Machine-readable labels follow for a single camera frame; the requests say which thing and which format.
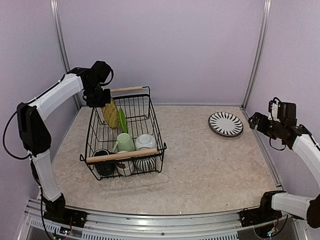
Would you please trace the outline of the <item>black white striped plate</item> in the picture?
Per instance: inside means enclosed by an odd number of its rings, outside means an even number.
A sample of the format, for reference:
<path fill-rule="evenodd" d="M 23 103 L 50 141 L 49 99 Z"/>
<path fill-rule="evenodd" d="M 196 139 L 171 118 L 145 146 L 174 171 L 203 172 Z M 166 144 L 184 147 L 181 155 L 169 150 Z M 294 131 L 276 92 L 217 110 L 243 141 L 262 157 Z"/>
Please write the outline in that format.
<path fill-rule="evenodd" d="M 213 126 L 220 126 L 226 130 L 244 126 L 242 121 L 236 115 L 224 111 L 213 113 L 208 118 L 208 124 Z"/>

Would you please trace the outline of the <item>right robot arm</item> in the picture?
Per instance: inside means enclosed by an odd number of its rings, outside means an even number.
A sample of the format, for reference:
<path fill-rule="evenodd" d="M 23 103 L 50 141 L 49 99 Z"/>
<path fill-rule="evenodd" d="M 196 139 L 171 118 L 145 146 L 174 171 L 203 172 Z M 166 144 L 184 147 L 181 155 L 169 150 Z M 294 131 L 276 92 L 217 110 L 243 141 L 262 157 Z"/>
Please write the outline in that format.
<path fill-rule="evenodd" d="M 269 101 L 269 116 L 255 112 L 249 119 L 249 127 L 269 137 L 280 139 L 281 144 L 292 150 L 308 167 L 316 182 L 320 183 L 320 145 L 312 133 L 302 124 L 297 125 L 295 103 Z M 310 198 L 284 191 L 266 192 L 256 210 L 256 218 L 266 222 L 276 211 L 299 217 L 314 229 L 320 227 L 320 197 Z"/>

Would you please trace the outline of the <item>yellow patterned plate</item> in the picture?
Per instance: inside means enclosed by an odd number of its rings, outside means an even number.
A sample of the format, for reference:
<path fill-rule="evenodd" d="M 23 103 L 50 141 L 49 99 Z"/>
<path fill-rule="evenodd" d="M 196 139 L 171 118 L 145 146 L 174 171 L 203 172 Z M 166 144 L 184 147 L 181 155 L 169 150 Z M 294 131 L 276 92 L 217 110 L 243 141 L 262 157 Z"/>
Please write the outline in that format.
<path fill-rule="evenodd" d="M 110 99 L 110 103 L 107 103 L 104 107 L 101 108 L 104 121 L 107 125 L 115 130 L 119 126 L 119 110 L 116 105 L 116 102 L 113 98 Z"/>

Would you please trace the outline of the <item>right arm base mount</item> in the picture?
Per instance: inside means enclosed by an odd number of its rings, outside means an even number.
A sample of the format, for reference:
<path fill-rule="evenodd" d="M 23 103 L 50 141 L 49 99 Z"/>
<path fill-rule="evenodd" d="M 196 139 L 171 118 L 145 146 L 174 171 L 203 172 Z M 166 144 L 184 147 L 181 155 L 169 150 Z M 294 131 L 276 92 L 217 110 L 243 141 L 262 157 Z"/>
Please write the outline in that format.
<path fill-rule="evenodd" d="M 280 219 L 283 216 L 282 212 L 272 208 L 272 197 L 278 193 L 284 193 L 284 191 L 274 190 L 265 192 L 260 200 L 259 207 L 251 209 L 244 208 L 240 211 L 239 218 L 241 226 L 249 227 Z"/>

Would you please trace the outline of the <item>grey reindeer plate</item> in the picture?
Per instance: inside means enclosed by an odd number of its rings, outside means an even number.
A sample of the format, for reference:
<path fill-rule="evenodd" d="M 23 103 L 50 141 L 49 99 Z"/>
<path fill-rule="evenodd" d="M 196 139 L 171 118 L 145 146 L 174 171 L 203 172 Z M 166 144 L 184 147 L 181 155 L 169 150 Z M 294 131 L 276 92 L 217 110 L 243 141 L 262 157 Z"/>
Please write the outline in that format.
<path fill-rule="evenodd" d="M 244 127 L 234 127 L 230 130 L 224 129 L 220 126 L 213 126 L 213 125 L 209 125 L 209 127 L 211 128 L 211 130 L 213 130 L 214 133 L 218 134 L 221 137 L 226 137 L 226 138 L 235 138 L 240 136 L 243 131 L 244 131 Z"/>

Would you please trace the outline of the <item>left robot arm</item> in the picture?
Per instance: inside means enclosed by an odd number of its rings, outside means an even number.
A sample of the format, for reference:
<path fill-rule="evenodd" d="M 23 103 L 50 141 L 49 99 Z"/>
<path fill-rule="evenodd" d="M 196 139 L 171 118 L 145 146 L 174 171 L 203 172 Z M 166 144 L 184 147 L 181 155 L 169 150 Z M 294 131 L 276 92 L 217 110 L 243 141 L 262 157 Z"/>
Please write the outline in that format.
<path fill-rule="evenodd" d="M 102 108 L 111 102 L 111 91 L 106 88 L 114 78 L 113 69 L 104 61 L 97 60 L 92 67 L 75 67 L 29 102 L 21 102 L 13 113 L 17 117 L 18 133 L 31 171 L 37 182 L 45 210 L 43 218 L 53 222 L 83 227 L 87 213 L 66 207 L 51 163 L 50 135 L 45 121 L 48 116 L 70 97 L 82 92 L 86 105 Z"/>

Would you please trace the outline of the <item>light green mug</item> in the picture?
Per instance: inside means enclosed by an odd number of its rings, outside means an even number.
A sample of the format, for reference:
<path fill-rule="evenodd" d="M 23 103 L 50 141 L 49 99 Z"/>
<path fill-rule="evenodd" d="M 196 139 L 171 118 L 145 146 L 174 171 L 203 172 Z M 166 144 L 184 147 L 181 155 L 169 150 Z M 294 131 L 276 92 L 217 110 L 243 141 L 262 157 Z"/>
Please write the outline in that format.
<path fill-rule="evenodd" d="M 135 151 L 135 144 L 133 142 L 133 139 L 128 133 L 121 133 L 117 136 L 115 144 L 112 148 L 112 151 L 120 152 L 120 151 L 127 151 L 132 152 Z"/>

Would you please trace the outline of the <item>bright green plate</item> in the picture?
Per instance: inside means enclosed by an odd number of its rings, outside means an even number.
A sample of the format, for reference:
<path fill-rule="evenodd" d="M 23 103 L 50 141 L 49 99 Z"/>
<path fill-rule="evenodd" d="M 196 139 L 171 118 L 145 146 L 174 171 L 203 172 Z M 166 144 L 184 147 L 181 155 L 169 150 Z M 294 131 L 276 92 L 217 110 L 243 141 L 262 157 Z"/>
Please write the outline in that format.
<path fill-rule="evenodd" d="M 122 108 L 119 108 L 118 110 L 118 120 L 119 120 L 119 125 L 121 127 L 122 132 L 127 133 L 128 132 L 127 119 Z"/>

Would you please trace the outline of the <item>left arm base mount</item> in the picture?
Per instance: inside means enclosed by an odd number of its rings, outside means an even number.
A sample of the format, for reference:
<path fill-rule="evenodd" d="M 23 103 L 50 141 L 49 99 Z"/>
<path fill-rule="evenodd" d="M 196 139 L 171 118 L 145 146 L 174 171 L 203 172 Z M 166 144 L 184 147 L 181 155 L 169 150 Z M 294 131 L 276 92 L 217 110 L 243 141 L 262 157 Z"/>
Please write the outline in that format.
<path fill-rule="evenodd" d="M 44 218 L 46 220 L 71 227 L 84 227 L 88 214 L 82 210 L 67 208 L 63 194 L 54 201 L 46 199 L 43 194 L 41 194 L 41 200 L 45 204 Z"/>

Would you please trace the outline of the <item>black wire dish rack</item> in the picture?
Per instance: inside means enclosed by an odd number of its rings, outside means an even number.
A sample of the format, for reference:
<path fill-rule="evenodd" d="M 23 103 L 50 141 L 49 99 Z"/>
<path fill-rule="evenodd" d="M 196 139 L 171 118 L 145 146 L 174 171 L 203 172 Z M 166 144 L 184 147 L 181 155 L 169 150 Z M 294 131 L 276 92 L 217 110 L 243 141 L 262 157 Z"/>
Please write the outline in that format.
<path fill-rule="evenodd" d="M 150 88 L 137 90 L 143 93 L 113 97 L 119 117 L 116 128 L 108 125 L 101 108 L 91 110 L 85 151 L 79 159 L 98 181 L 163 170 L 167 145 L 162 141 Z"/>

